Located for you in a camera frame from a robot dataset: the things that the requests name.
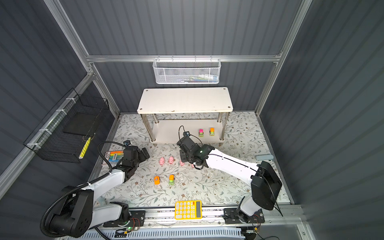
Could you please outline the green orange toy truck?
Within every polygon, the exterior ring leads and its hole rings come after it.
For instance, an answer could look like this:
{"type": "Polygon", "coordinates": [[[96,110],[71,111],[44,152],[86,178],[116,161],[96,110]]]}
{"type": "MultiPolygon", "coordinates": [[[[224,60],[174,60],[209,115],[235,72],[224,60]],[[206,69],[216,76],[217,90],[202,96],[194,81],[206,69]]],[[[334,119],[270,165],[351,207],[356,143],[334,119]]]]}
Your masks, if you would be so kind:
{"type": "Polygon", "coordinates": [[[210,128],[209,133],[210,133],[210,136],[214,136],[215,135],[215,128],[210,128]]]}

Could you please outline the green orange mixer truck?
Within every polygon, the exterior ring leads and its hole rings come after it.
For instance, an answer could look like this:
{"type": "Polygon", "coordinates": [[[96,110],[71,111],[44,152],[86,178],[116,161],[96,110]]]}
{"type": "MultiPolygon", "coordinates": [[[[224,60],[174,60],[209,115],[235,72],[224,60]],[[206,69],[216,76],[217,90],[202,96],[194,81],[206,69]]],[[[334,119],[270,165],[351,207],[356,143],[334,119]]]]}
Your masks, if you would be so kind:
{"type": "Polygon", "coordinates": [[[173,186],[174,184],[175,184],[175,176],[174,175],[170,175],[169,176],[169,185],[173,186]]]}

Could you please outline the orange toy bulldozer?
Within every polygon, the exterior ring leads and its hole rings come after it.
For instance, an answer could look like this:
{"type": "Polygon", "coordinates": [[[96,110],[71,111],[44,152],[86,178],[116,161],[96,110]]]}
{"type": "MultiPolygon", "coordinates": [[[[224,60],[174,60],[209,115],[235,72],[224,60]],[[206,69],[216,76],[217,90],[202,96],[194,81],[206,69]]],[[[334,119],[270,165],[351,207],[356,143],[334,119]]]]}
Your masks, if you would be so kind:
{"type": "Polygon", "coordinates": [[[160,177],[159,176],[155,176],[154,177],[154,183],[155,183],[155,185],[159,185],[160,184],[160,177]]]}

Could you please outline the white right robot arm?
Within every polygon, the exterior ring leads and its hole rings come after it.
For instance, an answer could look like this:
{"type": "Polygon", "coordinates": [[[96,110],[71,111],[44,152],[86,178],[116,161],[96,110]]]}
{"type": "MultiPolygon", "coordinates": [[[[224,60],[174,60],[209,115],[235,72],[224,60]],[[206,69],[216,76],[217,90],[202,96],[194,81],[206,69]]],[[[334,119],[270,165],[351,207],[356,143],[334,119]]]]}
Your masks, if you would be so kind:
{"type": "Polygon", "coordinates": [[[251,188],[251,193],[241,199],[237,208],[242,223],[249,223],[261,209],[272,211],[278,207],[277,198],[283,184],[270,163],[246,162],[226,155],[213,146],[199,146],[189,136],[182,137],[177,145],[183,163],[191,163],[197,170],[204,167],[220,170],[251,188]]]}

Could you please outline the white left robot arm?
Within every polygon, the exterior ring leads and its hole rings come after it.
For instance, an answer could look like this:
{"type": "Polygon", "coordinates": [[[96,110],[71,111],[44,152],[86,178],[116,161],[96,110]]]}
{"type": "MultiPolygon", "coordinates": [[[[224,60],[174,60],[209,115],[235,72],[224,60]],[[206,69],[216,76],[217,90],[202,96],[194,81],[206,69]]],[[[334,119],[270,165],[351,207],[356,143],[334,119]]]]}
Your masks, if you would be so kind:
{"type": "Polygon", "coordinates": [[[131,220],[128,204],[110,202],[95,205],[103,194],[129,180],[140,163],[148,160],[146,148],[122,145],[123,157],[115,166],[104,154],[100,157],[109,170],[104,175],[79,186],[68,186],[62,195],[44,212],[40,221],[41,232],[50,238],[81,237],[89,229],[97,229],[106,222],[127,224],[131,220]]]}

